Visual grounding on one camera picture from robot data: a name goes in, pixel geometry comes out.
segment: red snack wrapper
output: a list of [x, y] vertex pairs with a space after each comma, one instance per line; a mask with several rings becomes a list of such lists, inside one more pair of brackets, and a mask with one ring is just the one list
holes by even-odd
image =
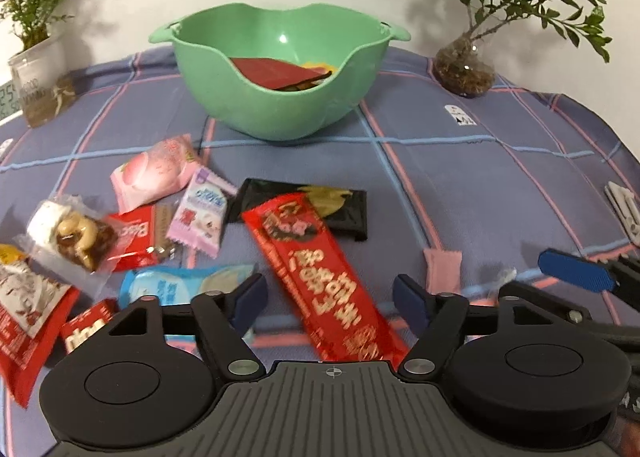
[[122, 215], [110, 215], [126, 223], [124, 233], [133, 237], [126, 252], [113, 257], [118, 259], [114, 271], [157, 265], [168, 257], [174, 249], [174, 244], [166, 237], [172, 216], [171, 206], [164, 204], [142, 206]]
[[72, 350], [78, 348], [95, 331], [107, 325], [117, 309], [116, 300], [102, 300], [66, 322], [60, 329], [60, 337], [65, 342], [66, 353], [69, 354]]
[[0, 307], [0, 374], [15, 402], [27, 408], [36, 378], [51, 354], [62, 324], [80, 292], [68, 287], [47, 321], [34, 338]]
[[376, 309], [340, 247], [303, 193], [285, 194], [242, 214], [302, 314], [324, 361], [388, 360], [408, 349]]

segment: digital clock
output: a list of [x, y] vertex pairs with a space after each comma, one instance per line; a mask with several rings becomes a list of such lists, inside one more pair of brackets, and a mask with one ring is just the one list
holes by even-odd
[[0, 86], [0, 120], [15, 114], [18, 110], [20, 110], [18, 92], [11, 81], [6, 82]]

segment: pink snack package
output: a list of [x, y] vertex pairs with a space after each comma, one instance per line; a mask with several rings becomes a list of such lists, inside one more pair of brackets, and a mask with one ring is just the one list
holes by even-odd
[[176, 193], [191, 180], [200, 159], [186, 133], [162, 140], [111, 173], [119, 213]]
[[167, 238], [199, 249], [215, 259], [220, 249], [220, 235], [226, 213], [226, 196], [238, 190], [210, 169], [200, 166], [182, 196]]

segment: silver bolt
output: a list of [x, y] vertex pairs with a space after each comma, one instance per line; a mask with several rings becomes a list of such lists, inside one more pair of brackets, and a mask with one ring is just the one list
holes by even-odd
[[569, 320], [573, 323], [580, 323], [582, 321], [582, 314], [580, 311], [569, 311]]
[[404, 364], [404, 369], [412, 374], [429, 374], [436, 368], [435, 363], [431, 360], [423, 360], [422, 358], [415, 358], [409, 360]]
[[236, 360], [229, 363], [229, 372], [236, 376], [249, 376], [256, 373], [260, 365], [254, 360]]

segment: bowl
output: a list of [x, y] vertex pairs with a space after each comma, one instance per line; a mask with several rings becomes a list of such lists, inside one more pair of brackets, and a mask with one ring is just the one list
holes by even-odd
[[[185, 84], [212, 117], [272, 141], [305, 137], [342, 119], [369, 90], [389, 42], [410, 39], [401, 27], [329, 4], [289, 10], [221, 5], [149, 37], [173, 43]], [[285, 92], [253, 84], [229, 58], [328, 64], [337, 71], [314, 88]]]

